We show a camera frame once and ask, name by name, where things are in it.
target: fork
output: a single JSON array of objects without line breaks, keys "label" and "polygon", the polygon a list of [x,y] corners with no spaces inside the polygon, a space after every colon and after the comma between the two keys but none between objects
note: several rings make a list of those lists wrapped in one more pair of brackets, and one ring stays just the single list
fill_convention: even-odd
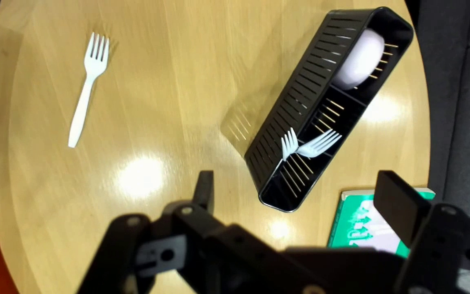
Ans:
[{"label": "fork", "polygon": [[312,139],[310,142],[301,145],[296,154],[307,157],[307,159],[315,159],[332,149],[333,144],[337,144],[343,136],[337,131],[327,131],[320,134],[319,137]]},{"label": "fork", "polygon": [[110,52],[110,39],[92,33],[87,54],[85,54],[85,70],[87,80],[84,90],[79,96],[79,103],[72,118],[69,147],[74,149],[82,136],[87,110],[90,103],[93,82],[106,70],[108,65],[108,52]]},{"label": "fork", "polygon": [[294,127],[291,127],[283,137],[281,137],[281,145],[283,145],[283,162],[288,160],[289,155],[296,154],[299,149],[299,139],[297,134],[294,131]]}]

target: round wooden table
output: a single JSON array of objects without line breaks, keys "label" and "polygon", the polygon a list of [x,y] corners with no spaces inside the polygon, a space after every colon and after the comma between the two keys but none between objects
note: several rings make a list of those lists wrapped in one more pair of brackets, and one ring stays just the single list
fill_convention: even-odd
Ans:
[{"label": "round wooden table", "polygon": [[[343,190],[379,170],[428,181],[430,108],[417,39],[302,208],[258,201],[234,106],[278,93],[325,15],[402,0],[2,0],[0,247],[22,292],[74,292],[120,214],[157,219],[216,172],[216,217],[281,250],[325,245]],[[69,129],[92,31],[113,39],[77,149]],[[157,292],[191,292],[177,273]]]}]

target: green box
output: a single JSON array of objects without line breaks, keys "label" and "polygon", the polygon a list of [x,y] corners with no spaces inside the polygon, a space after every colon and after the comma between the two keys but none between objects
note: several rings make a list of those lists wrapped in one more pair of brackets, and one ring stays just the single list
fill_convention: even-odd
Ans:
[{"label": "green box", "polygon": [[[418,188],[417,191],[428,201],[436,196],[428,188]],[[403,258],[410,255],[408,247],[374,208],[372,190],[345,191],[341,194],[328,247],[374,247]]]}]

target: slotted tray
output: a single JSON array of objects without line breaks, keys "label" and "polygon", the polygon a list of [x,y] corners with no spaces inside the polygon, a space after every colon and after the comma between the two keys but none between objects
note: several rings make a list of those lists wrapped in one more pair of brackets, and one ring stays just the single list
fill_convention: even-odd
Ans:
[{"label": "slotted tray", "polygon": [[[340,90],[332,83],[333,75],[368,28],[386,39],[382,61],[364,83]],[[245,154],[261,203],[279,211],[296,211],[302,204],[412,39],[412,26],[386,7],[327,15]],[[310,141],[328,129],[343,137],[317,159],[291,155],[281,162],[281,137],[291,127],[299,141]]]}]

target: black cutlery drainer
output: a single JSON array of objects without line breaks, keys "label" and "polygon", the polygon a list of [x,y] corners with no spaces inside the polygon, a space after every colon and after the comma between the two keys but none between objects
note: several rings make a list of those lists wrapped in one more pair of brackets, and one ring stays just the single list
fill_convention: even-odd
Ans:
[{"label": "black cutlery drainer", "polygon": [[[332,80],[368,28],[386,39],[382,61],[364,83],[340,90]],[[327,15],[245,154],[265,204],[279,211],[294,211],[302,204],[412,39],[412,26],[386,7]],[[281,162],[281,137],[291,127],[299,141],[310,141],[328,129],[343,137],[317,159],[293,155]]]}]

